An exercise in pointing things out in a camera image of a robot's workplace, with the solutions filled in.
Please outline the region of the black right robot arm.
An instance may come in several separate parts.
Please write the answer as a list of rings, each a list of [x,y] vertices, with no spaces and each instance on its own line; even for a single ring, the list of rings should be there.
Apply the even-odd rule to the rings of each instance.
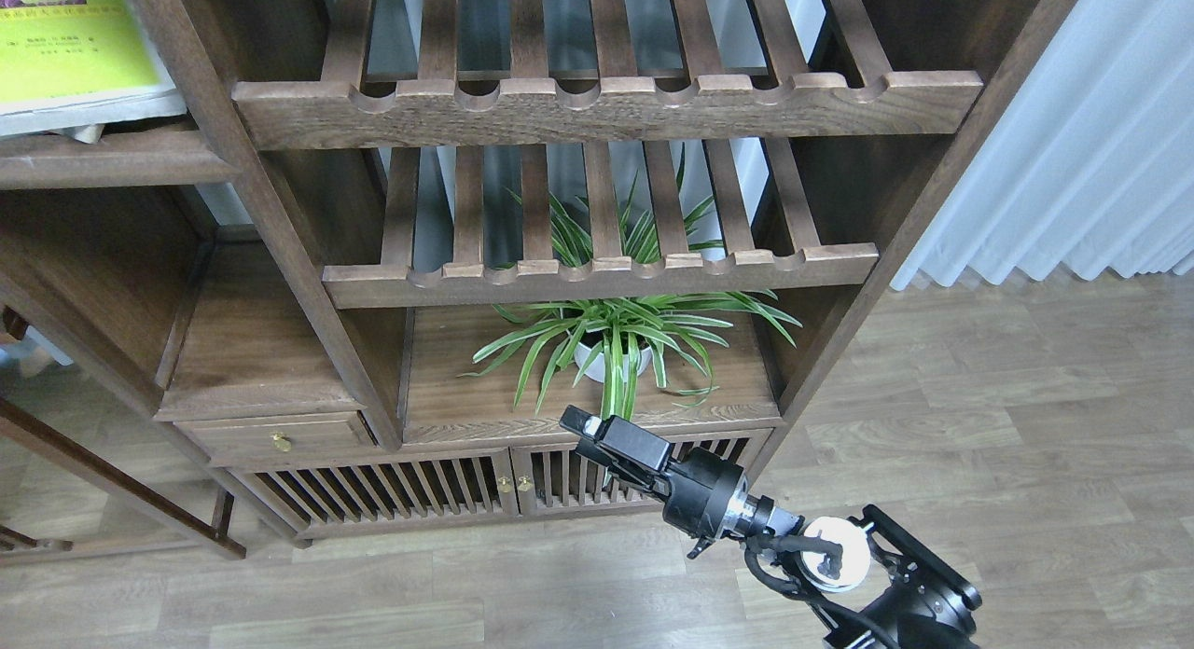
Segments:
[[[707,449],[673,457],[673,444],[622,418],[568,407],[560,420],[576,453],[624,486],[661,501],[661,518],[696,542],[741,543],[753,577],[810,605],[827,648],[971,648],[981,597],[875,505],[858,518],[806,520],[749,493],[737,463]]]

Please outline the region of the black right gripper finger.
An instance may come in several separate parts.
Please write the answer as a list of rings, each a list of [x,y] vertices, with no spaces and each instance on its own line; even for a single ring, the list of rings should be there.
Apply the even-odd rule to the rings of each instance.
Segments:
[[[653,466],[635,461],[586,455],[598,466],[598,482],[609,487],[611,499],[661,499],[658,488],[659,474]]]
[[[573,450],[581,458],[587,461],[586,455],[609,455],[635,461],[653,466],[659,478],[666,471],[667,461],[673,452],[671,441],[616,415],[601,420],[579,407],[570,406],[564,409],[559,425],[564,431],[579,435]]]

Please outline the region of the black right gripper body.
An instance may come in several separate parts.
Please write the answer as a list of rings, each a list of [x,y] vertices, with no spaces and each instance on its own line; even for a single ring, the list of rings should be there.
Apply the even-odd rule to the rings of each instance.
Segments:
[[[752,527],[743,469],[707,449],[673,458],[670,447],[638,447],[624,455],[626,478],[661,501],[661,518],[698,539],[698,545],[741,540]]]

